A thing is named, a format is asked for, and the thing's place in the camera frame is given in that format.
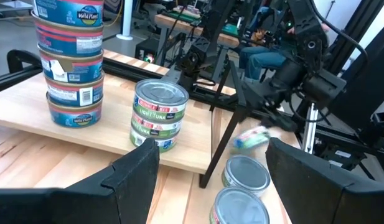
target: light wood surface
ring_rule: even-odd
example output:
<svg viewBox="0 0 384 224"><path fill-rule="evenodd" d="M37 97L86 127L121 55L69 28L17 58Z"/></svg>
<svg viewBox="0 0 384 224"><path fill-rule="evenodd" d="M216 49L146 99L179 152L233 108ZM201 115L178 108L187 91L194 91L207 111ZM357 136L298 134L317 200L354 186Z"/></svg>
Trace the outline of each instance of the light wood surface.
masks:
<svg viewBox="0 0 384 224"><path fill-rule="evenodd" d="M164 16L162 14L158 14L154 16L154 22L159 27L171 28L175 22L175 19L168 16ZM186 34L190 33L192 29L193 27L189 23L183 21L178 21L174 27L174 31L183 32ZM197 27L194 30L194 35L200 35L202 32L203 28ZM239 45L239 40L235 37L231 37L226 34L220 34L218 38L218 43L233 48Z"/></svg>
<svg viewBox="0 0 384 224"><path fill-rule="evenodd" d="M4 108L0 125L126 154L135 148L129 140L134 86L134 82L106 75L101 120L87 128L71 129L50 119L44 76L36 75L0 92L0 108ZM188 101L177 144L161 154L160 163L204 173L211 160L211 112L195 103Z"/></svg>
<svg viewBox="0 0 384 224"><path fill-rule="evenodd" d="M105 56L162 75L167 72L166 68L114 52L106 51ZM115 77L110 77L106 81L113 86L123 83L121 79ZM224 88L223 93L232 94L234 89ZM209 105L194 102L193 107L208 111ZM0 106L0 110L6 111L4 105ZM215 109L213 112L211 125L214 149L231 117L232 112L229 111ZM257 124L258 120L248 118L236 127L233 136ZM199 131L194 131L193 134L198 135ZM293 133L276 128L271 129L270 133L273 137L299 147ZM198 174L161 166L148 223L208 224L208 215L215 196L223 188L220 173L226 160L231 156L231 148L231 143L228 143L206 189L199 188ZM267 146L262 146L251 155L264 165L266 165L266 148ZM119 155L110 152L0 127L0 188L66 187L106 167L118 157ZM268 187L261 199L268 209L271 224L291 223L273 184Z"/></svg>
<svg viewBox="0 0 384 224"><path fill-rule="evenodd" d="M0 188L68 187L119 157L0 126ZM160 166L148 223L182 223L192 179L191 172Z"/></svg>

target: floor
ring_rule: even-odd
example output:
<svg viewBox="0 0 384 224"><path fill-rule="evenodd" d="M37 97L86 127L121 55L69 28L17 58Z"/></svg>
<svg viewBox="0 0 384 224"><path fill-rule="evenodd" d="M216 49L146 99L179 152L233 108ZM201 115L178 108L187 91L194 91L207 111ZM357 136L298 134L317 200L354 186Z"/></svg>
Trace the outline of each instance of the floor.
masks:
<svg viewBox="0 0 384 224"><path fill-rule="evenodd" d="M120 26L118 23L115 23L112 26L106 26L104 30L104 37L117 34L119 30ZM123 41L113 38L104 42L103 47L105 49L133 57L135 45L148 38L150 32L142 29L133 29L131 34L134 37L133 40ZM28 50L36 54L38 53L37 38L32 19L24 19L23 21L0 21L0 75L8 73L6 54L12 49ZM299 99L294 97L293 106L296 108L298 104ZM288 105L284 105L284 109L288 113L291 112ZM336 117L330 116L329 120L332 124L339 128L348 129L348 127ZM363 160L363 164L372 173L377 181L384 183L384 172L378 163L377 158L371 155L367 156L368 159ZM365 176L363 170L359 167L354 169L352 172Z"/></svg>

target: blue label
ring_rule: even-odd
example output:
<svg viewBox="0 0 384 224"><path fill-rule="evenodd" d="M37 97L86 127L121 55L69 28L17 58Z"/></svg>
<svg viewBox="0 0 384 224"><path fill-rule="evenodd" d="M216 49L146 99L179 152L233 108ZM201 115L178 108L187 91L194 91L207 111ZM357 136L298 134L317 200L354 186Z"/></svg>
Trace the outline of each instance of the blue label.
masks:
<svg viewBox="0 0 384 224"><path fill-rule="evenodd" d="M39 27L37 23L38 46L42 50L69 57L92 57L101 54L103 36L77 37L68 32L61 34Z"/></svg>
<svg viewBox="0 0 384 224"><path fill-rule="evenodd" d="M91 126L99 121L101 116L101 108L83 114L65 114L59 111L50 109L52 121L69 128L83 128Z"/></svg>
<svg viewBox="0 0 384 224"><path fill-rule="evenodd" d="M163 149L168 149L171 146L172 140L167 140L164 142L164 145L162 146Z"/></svg>
<svg viewBox="0 0 384 224"><path fill-rule="evenodd" d="M139 104L139 97L135 96L135 98L134 98L134 106L138 106L138 104Z"/></svg>
<svg viewBox="0 0 384 224"><path fill-rule="evenodd" d="M49 66L50 62L44 58L41 57L41 60L44 60L43 64L47 64ZM52 80L57 80L60 82L63 81L63 78L57 78L54 76L50 68L44 68L44 73L47 77L49 77ZM102 61L97 61L94 65L82 65L82 64L73 64L73 70L71 72L67 72L67 83L90 83L93 81L98 80L101 77L101 71L102 71Z"/></svg>
<svg viewBox="0 0 384 224"><path fill-rule="evenodd" d="M35 0L38 16L46 21L77 27L99 27L103 23L103 1L82 4L59 0Z"/></svg>
<svg viewBox="0 0 384 224"><path fill-rule="evenodd" d="M103 85L94 86L92 90L92 94L83 90L82 90L82 93L80 94L80 90L69 91L69 90L61 90L57 87L52 87L49 84L48 86L49 86L48 94L49 94L50 100L53 103L58 105L88 106L88 105L97 103L103 97Z"/></svg>

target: person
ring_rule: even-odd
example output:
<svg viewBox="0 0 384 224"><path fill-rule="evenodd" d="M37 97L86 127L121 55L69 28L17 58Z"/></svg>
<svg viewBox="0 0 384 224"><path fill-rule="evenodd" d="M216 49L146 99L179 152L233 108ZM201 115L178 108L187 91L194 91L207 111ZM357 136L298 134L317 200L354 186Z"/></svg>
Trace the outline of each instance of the person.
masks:
<svg viewBox="0 0 384 224"><path fill-rule="evenodd" d="M322 24L322 28L325 32L329 30L329 27ZM294 34L294 28L287 31L287 35L282 37L279 45L274 45L271 48L257 46L257 47L245 47L239 54L239 68L245 70L246 80L259 80L261 77L262 68L280 68L286 57L282 52L288 52L293 54L295 52L294 38L291 35Z"/></svg>

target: workbench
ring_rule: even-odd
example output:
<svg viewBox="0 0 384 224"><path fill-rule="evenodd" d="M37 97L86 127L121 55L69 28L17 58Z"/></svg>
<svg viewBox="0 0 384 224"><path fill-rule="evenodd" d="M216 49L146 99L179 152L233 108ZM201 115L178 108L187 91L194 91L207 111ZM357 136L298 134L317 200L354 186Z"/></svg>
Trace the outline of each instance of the workbench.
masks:
<svg viewBox="0 0 384 224"><path fill-rule="evenodd" d="M175 19L162 14L158 14L154 17L154 22L157 24L158 27L161 28L160 41L157 49L157 51L160 51L160 49L162 49L162 46L164 45L169 29L175 23ZM177 24L175 25L173 32L181 32L188 35L188 34L191 34L192 29L193 27L189 23L183 22L183 21L177 21ZM194 29L194 36L198 37L202 32L203 32L203 28L196 27ZM229 48L237 47L239 45L239 41L235 37L232 37L226 34L220 34L218 38L218 45L220 46L219 57L215 65L214 73L212 76L212 79L215 81L218 81L219 76L223 70L223 63L225 61L225 56L228 53ZM163 59L165 57L166 57L165 50L163 50L157 56L156 62L158 63L158 65L164 66Z"/></svg>
<svg viewBox="0 0 384 224"><path fill-rule="evenodd" d="M162 75L168 72L168 69L158 65L107 50L105 57ZM119 158L120 154L134 149L128 139L129 118L107 117L115 116L113 113L117 112L114 111L122 110L124 114L128 114L132 110L135 83L106 74L101 121L89 128L76 130L62 128L51 122L45 102L46 87L42 88L41 83L44 84L42 74L0 92L0 188L67 187L103 169ZM225 87L223 92L232 94L235 90ZM188 122L182 126L181 132L194 141L182 143L185 140L180 137L179 144L189 143L190 149L183 151L184 147L175 146L171 151L161 154L161 166L148 223L209 223L209 211L216 194L223 188L220 173L231 156L232 147L228 143L207 188L200 189L198 173L202 173L206 169L204 166L208 164L204 158L200 162L195 158L196 155L204 156L207 152L205 149L193 148L208 144L208 153L211 155L211 146L212 149L217 148L232 117L232 112L218 108L211 113L209 107L210 105L189 100L185 116ZM205 133L205 126L196 127L203 125L203 122L209 125L210 134ZM233 135L257 124L258 120L248 118L236 127ZM195 130L189 132L188 126ZM115 140L112 139L117 142L110 142L103 137L99 141L82 139L87 135L108 138L109 134L116 134L110 132L111 129L117 129L122 134L116 135ZM294 133L277 128L270 129L270 133L273 137L299 147ZM262 146L251 155L264 165L266 148L267 146ZM272 183L261 199L268 209L271 224L291 223Z"/></svg>

